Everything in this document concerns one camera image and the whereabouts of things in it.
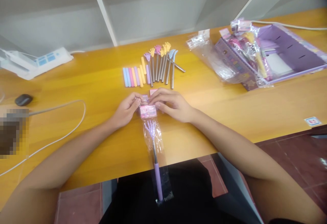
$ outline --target wire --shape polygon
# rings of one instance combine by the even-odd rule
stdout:
[[[299,26],[294,26],[294,25],[288,25],[280,22],[274,22],[274,21],[255,21],[251,20],[251,22],[254,23],[260,23],[260,24],[280,24],[285,27],[290,27],[290,28],[297,28],[297,29],[303,29],[303,30],[312,30],[312,31],[324,31],[327,30],[327,28],[308,28],[308,27],[299,27]]]
[[[75,50],[75,51],[71,51],[69,54],[75,54],[75,53],[85,53],[84,50]]]
[[[65,107],[69,104],[72,104],[72,103],[75,103],[75,102],[83,102],[83,105],[84,105],[84,112],[83,112],[83,116],[82,116],[82,119],[81,121],[78,123],[78,125],[71,131],[69,132],[67,135],[65,135],[64,137],[54,141],[54,142],[51,142],[50,144],[40,148],[39,150],[35,151],[34,153],[32,153],[29,158],[31,158],[33,155],[37,154],[38,152],[42,151],[43,149],[45,149],[46,147],[58,142],[58,141],[61,141],[62,139],[66,138],[67,136],[69,136],[71,133],[73,133],[79,126],[80,124],[83,122],[84,120],[84,117],[85,117],[85,113],[86,113],[86,105],[85,105],[85,102],[83,100],[75,100],[75,101],[71,101],[69,103],[66,103],[66,104],[63,104],[63,105],[60,105],[60,106],[57,106],[57,107],[54,107],[54,108],[49,108],[49,109],[46,109],[46,110],[42,110],[42,111],[38,111],[38,112],[34,112],[34,113],[30,113],[29,116],[33,116],[33,115],[37,115],[37,114],[40,114],[40,113],[44,113],[44,112],[48,112],[48,111],[51,111],[51,110],[55,110],[55,109],[58,109],[58,108],[61,108],[61,107]],[[22,163],[24,163],[27,159],[24,159],[23,161],[21,161],[20,163],[18,163],[17,165],[15,165],[14,167],[12,167],[11,169],[7,170],[6,172],[3,172],[2,174],[0,174],[0,176],[3,176],[4,174],[12,171],[14,168],[16,168],[17,166],[21,165]]]
[[[3,102],[3,100],[4,100],[4,98],[5,98],[5,93],[4,92],[2,92],[2,97],[0,98],[0,104],[1,104],[1,102]]]

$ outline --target plastic bag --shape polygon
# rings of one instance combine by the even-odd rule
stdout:
[[[233,47],[238,49],[237,52],[242,52],[242,56],[245,55],[247,57],[245,58],[246,61],[258,72],[258,86],[265,86],[266,82],[261,80],[261,78],[271,81],[273,74],[261,48],[260,39],[258,38],[258,28],[253,27],[251,21],[238,19],[231,22],[231,29],[233,35],[228,42],[233,42]]]
[[[155,106],[140,106],[140,116],[143,121],[143,134],[150,158],[154,164],[152,172],[152,182],[157,193],[157,204],[172,199],[174,197],[164,155],[164,145],[162,142],[161,130],[156,119],[157,112]]]
[[[204,35],[197,35],[187,42],[189,49],[199,57],[208,67],[213,69],[222,81],[228,83],[241,83],[242,75],[222,53],[215,50],[209,38]]]

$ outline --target white shelf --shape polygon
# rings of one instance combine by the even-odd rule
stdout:
[[[0,0],[0,47],[43,55],[94,50],[274,17],[327,0]]]
[[[6,39],[35,56],[63,46],[68,51],[113,46],[97,0],[0,2],[0,46]]]

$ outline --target black pants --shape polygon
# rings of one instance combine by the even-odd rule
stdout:
[[[241,223],[222,213],[212,197],[208,170],[197,160],[168,166],[174,198],[158,206],[151,172],[119,178],[104,223]]]

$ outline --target purple gift box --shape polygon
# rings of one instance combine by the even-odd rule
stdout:
[[[263,80],[263,85],[273,85],[277,82],[327,68],[326,53],[320,51],[282,25],[274,24],[261,27],[258,37],[263,40],[273,41],[279,45],[279,48],[276,48],[276,53],[293,69],[291,73],[279,76],[272,81]],[[239,70],[238,78],[243,80],[242,84],[248,91],[258,88],[256,83],[257,71],[223,38],[216,43],[215,49],[223,53],[230,64]]]

